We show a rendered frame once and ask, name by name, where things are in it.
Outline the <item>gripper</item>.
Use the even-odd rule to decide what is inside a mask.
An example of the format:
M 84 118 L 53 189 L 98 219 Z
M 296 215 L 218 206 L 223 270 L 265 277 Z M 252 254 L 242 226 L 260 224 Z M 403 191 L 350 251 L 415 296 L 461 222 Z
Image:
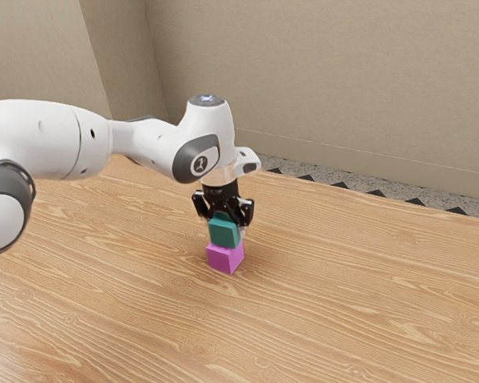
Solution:
M 197 215 L 206 220 L 209 220 L 210 210 L 226 211 L 237 226 L 240 236 L 246 235 L 247 227 L 254 217 L 255 201 L 240 198 L 237 180 L 222 186 L 203 184 L 201 190 L 192 194 L 192 202 Z

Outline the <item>teal block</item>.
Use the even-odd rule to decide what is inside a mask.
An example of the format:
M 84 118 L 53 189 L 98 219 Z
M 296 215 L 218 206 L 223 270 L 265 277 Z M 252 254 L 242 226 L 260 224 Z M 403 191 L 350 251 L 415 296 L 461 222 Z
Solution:
M 240 243 L 240 232 L 236 224 L 225 213 L 217 211 L 208 221 L 211 243 L 220 247 L 237 248 Z

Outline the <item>magenta block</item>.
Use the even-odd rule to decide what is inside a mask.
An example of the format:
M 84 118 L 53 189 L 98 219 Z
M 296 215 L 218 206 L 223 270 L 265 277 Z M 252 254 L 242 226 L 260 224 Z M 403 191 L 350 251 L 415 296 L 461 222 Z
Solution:
M 233 274 L 244 259 L 243 242 L 237 247 L 228 248 L 209 243 L 206 248 L 208 265 L 217 271 Z

